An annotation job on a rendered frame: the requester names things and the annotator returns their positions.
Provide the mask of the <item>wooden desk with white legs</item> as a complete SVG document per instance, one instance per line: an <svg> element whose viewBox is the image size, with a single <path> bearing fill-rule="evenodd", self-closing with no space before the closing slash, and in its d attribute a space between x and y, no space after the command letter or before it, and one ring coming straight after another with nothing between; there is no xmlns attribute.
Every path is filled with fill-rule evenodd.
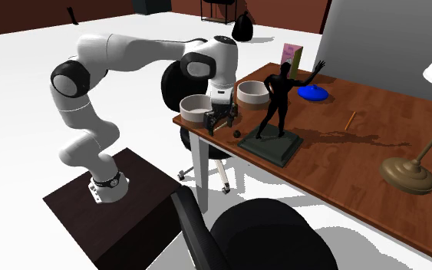
<svg viewBox="0 0 432 270"><path fill-rule="evenodd" d="M289 93L285 128L303 142L284 167L241 149L233 136L254 130L262 110L241 109L232 127L212 136L196 129L196 142L212 143L432 257L432 193L404 193L379 173L387 158L412 160L432 139L432 101L325 75L315 83L327 100ZM432 147L421 163L432 172Z"/></svg>

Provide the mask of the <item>white and brown bowl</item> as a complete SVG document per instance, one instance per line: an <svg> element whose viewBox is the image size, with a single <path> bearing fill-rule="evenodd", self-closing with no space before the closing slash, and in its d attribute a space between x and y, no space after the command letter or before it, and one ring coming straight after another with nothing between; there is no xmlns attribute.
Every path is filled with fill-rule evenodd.
<svg viewBox="0 0 432 270"><path fill-rule="evenodd" d="M205 94L190 95L180 101L181 121L190 128L203 128L204 115L211 110L211 98Z"/></svg>
<svg viewBox="0 0 432 270"><path fill-rule="evenodd" d="M262 110L269 104L269 92L261 81L244 81L237 87L236 102L246 110Z"/></svg>

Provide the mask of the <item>orange pencil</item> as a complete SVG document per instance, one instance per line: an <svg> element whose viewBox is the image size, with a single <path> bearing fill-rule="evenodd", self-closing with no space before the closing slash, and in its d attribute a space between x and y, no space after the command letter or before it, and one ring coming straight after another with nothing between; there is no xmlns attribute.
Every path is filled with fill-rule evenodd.
<svg viewBox="0 0 432 270"><path fill-rule="evenodd" d="M345 125L345 131L348 131L348 129L349 129L349 127L351 126L351 123L353 122L353 120L354 120L356 114L357 114L357 112L354 111L354 112L352 113L352 115L350 116L350 118L349 118L347 124Z"/></svg>

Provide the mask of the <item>black bag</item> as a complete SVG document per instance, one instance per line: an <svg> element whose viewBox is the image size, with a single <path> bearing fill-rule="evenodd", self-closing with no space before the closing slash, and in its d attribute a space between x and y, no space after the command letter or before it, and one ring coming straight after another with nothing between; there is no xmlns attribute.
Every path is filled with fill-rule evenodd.
<svg viewBox="0 0 432 270"><path fill-rule="evenodd" d="M253 37L253 24L248 13L244 11L234 22L232 38L236 41L247 42Z"/></svg>

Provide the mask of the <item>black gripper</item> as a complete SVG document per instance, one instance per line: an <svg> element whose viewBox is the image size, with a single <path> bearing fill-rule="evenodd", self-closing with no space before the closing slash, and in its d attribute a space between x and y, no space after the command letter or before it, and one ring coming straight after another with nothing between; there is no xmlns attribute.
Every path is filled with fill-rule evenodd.
<svg viewBox="0 0 432 270"><path fill-rule="evenodd" d="M214 125L218 122L219 118L227 117L227 126L232 127L232 123L238 116L238 104L231 102L230 104L216 104L211 103L212 110L204 113L203 123L204 127L208 130L209 135L212 136L214 132Z"/></svg>

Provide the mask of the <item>dark robot stand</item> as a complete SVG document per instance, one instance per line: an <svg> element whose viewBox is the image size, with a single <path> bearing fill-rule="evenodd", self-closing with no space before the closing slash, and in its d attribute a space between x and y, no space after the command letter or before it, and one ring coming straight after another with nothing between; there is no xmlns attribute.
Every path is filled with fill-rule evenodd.
<svg viewBox="0 0 432 270"><path fill-rule="evenodd" d="M170 198L180 184L128 148L114 160L129 180L122 199L97 204L84 173L44 201L97 270L147 270L180 233Z"/></svg>

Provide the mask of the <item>blue domed lid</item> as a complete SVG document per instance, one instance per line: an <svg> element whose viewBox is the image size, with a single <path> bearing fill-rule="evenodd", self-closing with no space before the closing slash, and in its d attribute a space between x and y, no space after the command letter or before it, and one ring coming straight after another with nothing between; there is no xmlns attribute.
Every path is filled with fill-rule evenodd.
<svg viewBox="0 0 432 270"><path fill-rule="evenodd" d="M316 84L300 87L298 95L309 101L322 101L328 98L328 92Z"/></svg>

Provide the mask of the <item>black office chair white base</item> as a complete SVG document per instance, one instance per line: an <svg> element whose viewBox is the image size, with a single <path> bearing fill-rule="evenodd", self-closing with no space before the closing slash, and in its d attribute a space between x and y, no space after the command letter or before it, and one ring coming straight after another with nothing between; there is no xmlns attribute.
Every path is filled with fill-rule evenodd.
<svg viewBox="0 0 432 270"><path fill-rule="evenodd" d="M186 77L180 69L180 61L174 61L164 71L161 78L161 92L164 103L173 111L180 111L180 101L194 94L205 94L208 80L196 81ZM214 160L223 182L223 193L230 191L229 181L222 164L222 160L230 158L230 155L213 147L208 149L209 159Z"/></svg>

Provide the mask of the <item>black metal frame stand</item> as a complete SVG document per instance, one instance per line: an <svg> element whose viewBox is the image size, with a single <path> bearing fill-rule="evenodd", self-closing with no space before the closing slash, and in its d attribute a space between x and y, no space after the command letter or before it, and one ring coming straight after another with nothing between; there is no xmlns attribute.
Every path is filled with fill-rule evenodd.
<svg viewBox="0 0 432 270"><path fill-rule="evenodd" d="M205 16L203 4L209 5L209 15ZM227 25L235 22L237 19L237 4L238 0L200 0L200 19L202 21L218 22ZM234 9L234 16L229 18L229 7Z"/></svg>

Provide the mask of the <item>dark cabinet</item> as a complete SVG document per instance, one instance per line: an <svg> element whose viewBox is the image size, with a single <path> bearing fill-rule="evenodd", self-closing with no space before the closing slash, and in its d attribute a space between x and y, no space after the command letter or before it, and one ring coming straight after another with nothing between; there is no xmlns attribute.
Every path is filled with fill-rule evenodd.
<svg viewBox="0 0 432 270"><path fill-rule="evenodd" d="M171 12L171 0L131 0L136 14L152 15L161 12Z"/></svg>

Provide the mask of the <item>brass lamp with white shade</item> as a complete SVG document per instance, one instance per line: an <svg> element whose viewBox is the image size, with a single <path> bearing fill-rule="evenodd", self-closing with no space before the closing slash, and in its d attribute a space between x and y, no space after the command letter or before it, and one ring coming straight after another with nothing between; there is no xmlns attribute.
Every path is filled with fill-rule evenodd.
<svg viewBox="0 0 432 270"><path fill-rule="evenodd" d="M423 71L423 77L432 83L432 63ZM432 191L432 174L420 162L432 147L432 139L415 159L391 157L379 166L382 178L393 187L414 195L425 195Z"/></svg>

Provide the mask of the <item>black figure on green base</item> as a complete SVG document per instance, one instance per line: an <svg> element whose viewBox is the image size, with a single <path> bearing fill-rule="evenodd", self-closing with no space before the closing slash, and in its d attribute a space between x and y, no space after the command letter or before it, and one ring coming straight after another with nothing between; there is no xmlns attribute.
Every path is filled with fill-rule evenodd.
<svg viewBox="0 0 432 270"><path fill-rule="evenodd" d="M304 81L287 78L292 65L284 62L280 74L270 74L263 84L268 92L269 106L260 125L238 142L238 146L276 166L283 167L302 144L294 133L285 133L285 118L289 110L289 92L294 87L307 87L325 66L319 61Z"/></svg>

